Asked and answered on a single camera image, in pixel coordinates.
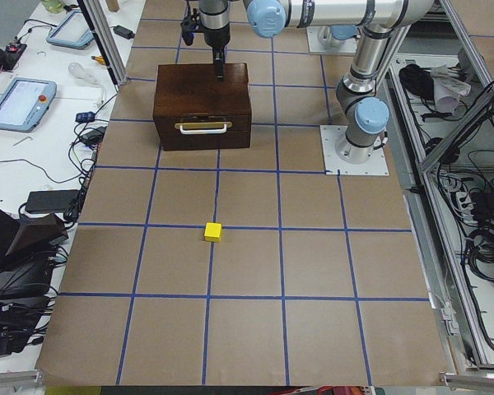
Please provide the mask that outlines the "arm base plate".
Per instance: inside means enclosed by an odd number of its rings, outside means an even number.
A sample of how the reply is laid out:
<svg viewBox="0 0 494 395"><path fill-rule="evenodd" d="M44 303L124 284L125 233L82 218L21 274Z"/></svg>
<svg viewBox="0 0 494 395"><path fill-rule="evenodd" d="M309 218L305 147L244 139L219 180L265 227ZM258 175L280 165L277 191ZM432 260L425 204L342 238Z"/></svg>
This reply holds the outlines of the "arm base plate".
<svg viewBox="0 0 494 395"><path fill-rule="evenodd" d="M389 176L389 169L377 136L373 145L360 148L346 139L347 126L321 125L320 140L327 175Z"/></svg>
<svg viewBox="0 0 494 395"><path fill-rule="evenodd" d="M310 53L353 56L357 51L359 30L355 25L315 26L306 32Z"/></svg>

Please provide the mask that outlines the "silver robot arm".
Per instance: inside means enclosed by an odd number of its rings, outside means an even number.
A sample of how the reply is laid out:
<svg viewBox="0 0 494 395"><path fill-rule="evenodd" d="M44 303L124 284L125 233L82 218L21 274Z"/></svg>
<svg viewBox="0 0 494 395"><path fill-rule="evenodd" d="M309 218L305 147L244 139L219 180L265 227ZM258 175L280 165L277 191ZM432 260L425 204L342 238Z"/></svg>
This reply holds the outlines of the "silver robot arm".
<svg viewBox="0 0 494 395"><path fill-rule="evenodd" d="M217 79L225 77L225 48L231 39L229 2L201 0L198 2L200 30L205 43L212 49L212 64Z"/></svg>
<svg viewBox="0 0 494 395"><path fill-rule="evenodd" d="M387 105L373 98L382 66L389 65L387 50L395 30L419 21L432 1L245 1L254 33L272 38L287 27L360 26L361 38L349 72L336 89L348 125L335 143L338 156L360 165L369 160L375 140L389 121Z"/></svg>

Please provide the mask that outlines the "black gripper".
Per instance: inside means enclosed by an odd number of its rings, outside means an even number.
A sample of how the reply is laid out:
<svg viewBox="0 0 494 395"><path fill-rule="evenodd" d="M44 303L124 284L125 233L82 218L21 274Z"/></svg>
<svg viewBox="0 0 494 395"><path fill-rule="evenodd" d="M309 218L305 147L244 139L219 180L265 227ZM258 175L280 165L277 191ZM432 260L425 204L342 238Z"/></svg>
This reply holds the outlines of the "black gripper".
<svg viewBox="0 0 494 395"><path fill-rule="evenodd" d="M231 39L231 30L229 25L219 29L206 27L203 33L204 40L213 50L213 67L217 79L224 78L224 50Z"/></svg>

